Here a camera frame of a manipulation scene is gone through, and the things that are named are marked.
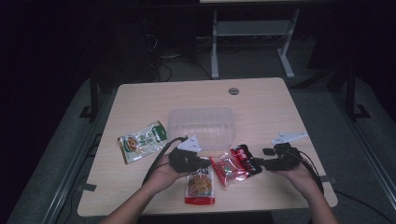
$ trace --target white tag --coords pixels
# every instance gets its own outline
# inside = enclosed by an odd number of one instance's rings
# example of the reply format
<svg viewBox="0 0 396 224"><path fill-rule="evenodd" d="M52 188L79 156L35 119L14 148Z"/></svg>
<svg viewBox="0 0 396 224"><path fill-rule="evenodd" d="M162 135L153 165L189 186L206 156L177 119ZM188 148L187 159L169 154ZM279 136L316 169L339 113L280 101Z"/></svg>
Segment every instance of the white tag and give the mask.
<svg viewBox="0 0 396 224"><path fill-rule="evenodd" d="M177 146L178 149L183 149L186 151L199 152L201 151L201 147L199 146L197 135L187 139Z"/></svg>
<svg viewBox="0 0 396 224"><path fill-rule="evenodd" d="M287 143L302 137L308 136L308 133L302 132L302 133L279 133L279 137L272 140L272 144L281 144L281 143Z"/></svg>

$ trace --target forearm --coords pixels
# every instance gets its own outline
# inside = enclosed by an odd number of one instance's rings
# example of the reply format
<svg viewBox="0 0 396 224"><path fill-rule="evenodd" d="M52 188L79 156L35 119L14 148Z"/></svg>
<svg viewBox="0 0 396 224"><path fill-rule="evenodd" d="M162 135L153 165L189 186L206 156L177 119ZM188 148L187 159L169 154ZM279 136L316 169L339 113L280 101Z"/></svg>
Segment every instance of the forearm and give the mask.
<svg viewBox="0 0 396 224"><path fill-rule="evenodd" d="M307 195L303 195L308 202L309 210L311 211L312 221L314 224L338 223L332 209L327 203L325 197L320 190L314 190Z"/></svg>
<svg viewBox="0 0 396 224"><path fill-rule="evenodd" d="M151 188L140 188L101 223L136 223L154 195Z"/></svg>

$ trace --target green snack package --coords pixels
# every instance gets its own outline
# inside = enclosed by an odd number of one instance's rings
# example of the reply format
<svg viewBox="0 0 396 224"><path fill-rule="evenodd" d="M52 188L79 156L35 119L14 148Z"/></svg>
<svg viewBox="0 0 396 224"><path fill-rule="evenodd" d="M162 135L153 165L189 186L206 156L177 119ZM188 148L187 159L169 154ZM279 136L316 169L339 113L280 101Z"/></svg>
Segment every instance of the green snack package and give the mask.
<svg viewBox="0 0 396 224"><path fill-rule="evenodd" d="M167 143L166 130L157 120L146 128L118 138L125 164L163 149Z"/></svg>

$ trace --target clear plastic container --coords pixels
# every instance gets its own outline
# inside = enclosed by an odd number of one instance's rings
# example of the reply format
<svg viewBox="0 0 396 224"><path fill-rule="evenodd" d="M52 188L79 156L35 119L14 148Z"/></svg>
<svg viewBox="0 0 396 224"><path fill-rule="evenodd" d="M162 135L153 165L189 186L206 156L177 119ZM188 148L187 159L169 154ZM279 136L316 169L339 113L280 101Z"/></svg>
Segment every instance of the clear plastic container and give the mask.
<svg viewBox="0 0 396 224"><path fill-rule="evenodd" d="M201 150L228 150L235 139L233 111L228 107L196 107L169 112L167 137L197 135Z"/></svg>

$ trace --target wooden table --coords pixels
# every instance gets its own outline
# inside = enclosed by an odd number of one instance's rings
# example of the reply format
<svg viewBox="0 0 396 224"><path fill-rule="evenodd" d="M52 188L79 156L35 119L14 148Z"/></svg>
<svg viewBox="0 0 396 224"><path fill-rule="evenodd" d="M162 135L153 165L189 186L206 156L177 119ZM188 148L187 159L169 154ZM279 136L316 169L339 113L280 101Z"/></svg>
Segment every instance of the wooden table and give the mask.
<svg viewBox="0 0 396 224"><path fill-rule="evenodd" d="M239 94L231 95L230 88ZM305 132L306 129L281 78L229 79L172 83L128 84L120 86L111 109L102 141L97 150L85 190L78 207L83 216L105 216L122 204L142 184L158 155L153 153L126 165L117 138L140 130L159 120L167 127L168 112L174 108L227 106L233 110L235 139L232 147L246 144L254 157L262 158L262 148L272 147L279 132ZM308 154L325 175L309 137L291 142ZM215 179L214 205L184 204L186 179L157 194L144 214L188 214L212 212L268 211L307 207L304 198L282 176L261 174L224 188ZM330 206L337 199L330 183L324 183Z"/></svg>

